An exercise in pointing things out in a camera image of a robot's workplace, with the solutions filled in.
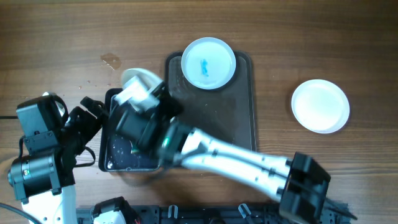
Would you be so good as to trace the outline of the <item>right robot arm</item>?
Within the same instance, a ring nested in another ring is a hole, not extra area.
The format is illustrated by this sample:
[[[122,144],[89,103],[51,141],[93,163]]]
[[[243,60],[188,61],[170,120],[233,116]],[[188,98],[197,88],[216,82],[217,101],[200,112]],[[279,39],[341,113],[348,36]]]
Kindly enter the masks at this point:
[[[219,140],[175,120],[181,106],[160,87],[128,87],[114,97],[115,132],[166,169],[204,170],[248,185],[279,203],[294,223],[319,223],[322,210],[355,219],[327,196],[330,174],[312,157],[272,156]]]

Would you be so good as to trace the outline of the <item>green yellow sponge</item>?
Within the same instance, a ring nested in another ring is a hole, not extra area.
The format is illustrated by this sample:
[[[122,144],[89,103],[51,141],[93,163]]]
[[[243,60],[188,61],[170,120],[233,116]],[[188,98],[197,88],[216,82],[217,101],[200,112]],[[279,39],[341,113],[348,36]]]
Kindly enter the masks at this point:
[[[131,154],[137,154],[139,152],[140,150],[137,148],[137,146],[134,143],[131,143]]]

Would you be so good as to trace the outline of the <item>white plate top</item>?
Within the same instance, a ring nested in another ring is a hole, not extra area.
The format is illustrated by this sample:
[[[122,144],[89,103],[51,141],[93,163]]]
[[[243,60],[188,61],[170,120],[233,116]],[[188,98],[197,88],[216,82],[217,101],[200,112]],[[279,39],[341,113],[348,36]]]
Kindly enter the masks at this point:
[[[202,90],[215,90],[232,79],[236,56],[223,40],[203,37],[186,47],[180,65],[190,84]]]

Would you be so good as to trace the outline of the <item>black rectangular water basin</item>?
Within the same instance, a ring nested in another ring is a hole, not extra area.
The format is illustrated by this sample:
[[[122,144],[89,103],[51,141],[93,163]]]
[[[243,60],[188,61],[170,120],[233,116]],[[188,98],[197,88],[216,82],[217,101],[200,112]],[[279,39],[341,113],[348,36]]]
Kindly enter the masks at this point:
[[[143,113],[128,102],[119,105],[116,95],[120,88],[112,88],[105,94],[105,107],[109,117],[102,127],[99,152],[99,168],[104,172],[152,172],[159,168],[155,155],[155,142],[161,124],[152,123],[155,108]],[[131,143],[140,150],[131,154]]]

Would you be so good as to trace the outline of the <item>white plate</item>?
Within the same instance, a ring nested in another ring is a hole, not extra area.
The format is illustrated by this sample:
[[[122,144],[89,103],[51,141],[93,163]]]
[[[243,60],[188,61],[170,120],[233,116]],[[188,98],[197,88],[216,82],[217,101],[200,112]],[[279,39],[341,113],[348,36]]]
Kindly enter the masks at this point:
[[[343,90],[322,79],[300,84],[292,94],[291,109],[304,128],[319,134],[339,131],[350,115],[349,101]]]
[[[236,56],[223,40],[203,37],[186,47],[180,65],[190,84],[202,90],[215,90],[232,79]]]
[[[129,85],[130,79],[138,77],[147,90],[155,90],[162,82],[157,74],[144,68],[129,68],[121,74],[121,85],[125,89]]]

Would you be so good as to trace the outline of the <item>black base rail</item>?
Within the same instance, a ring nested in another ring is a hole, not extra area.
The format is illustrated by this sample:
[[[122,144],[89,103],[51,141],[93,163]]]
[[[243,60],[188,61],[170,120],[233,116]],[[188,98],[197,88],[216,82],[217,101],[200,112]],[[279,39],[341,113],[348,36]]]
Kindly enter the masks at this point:
[[[184,207],[179,206],[177,211],[169,212],[168,207],[158,205],[134,205],[132,207],[141,223],[151,224],[191,224],[191,223],[253,223],[273,224],[287,223],[287,220],[277,214],[275,204],[250,205],[250,218],[244,218],[237,206],[224,207]]]

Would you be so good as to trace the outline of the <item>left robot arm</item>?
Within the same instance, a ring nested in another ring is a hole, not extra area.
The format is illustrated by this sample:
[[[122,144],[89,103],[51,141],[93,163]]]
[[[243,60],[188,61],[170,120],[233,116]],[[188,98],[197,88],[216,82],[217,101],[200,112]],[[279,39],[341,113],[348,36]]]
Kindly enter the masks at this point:
[[[19,149],[28,150],[8,172],[19,212],[31,223],[77,223],[73,170],[108,117],[104,103],[86,96],[69,111],[59,96],[45,95],[19,104],[16,114]]]

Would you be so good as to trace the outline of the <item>dark brown serving tray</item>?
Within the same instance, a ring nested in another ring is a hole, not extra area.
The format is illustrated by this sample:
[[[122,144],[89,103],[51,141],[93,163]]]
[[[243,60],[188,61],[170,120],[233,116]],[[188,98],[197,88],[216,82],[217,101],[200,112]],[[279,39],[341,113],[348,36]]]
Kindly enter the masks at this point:
[[[182,52],[165,60],[165,82],[170,95],[182,106],[181,122],[198,127],[211,136],[257,151],[256,108],[252,61],[235,51],[236,70],[232,79],[216,90],[202,90],[190,84],[181,69]]]

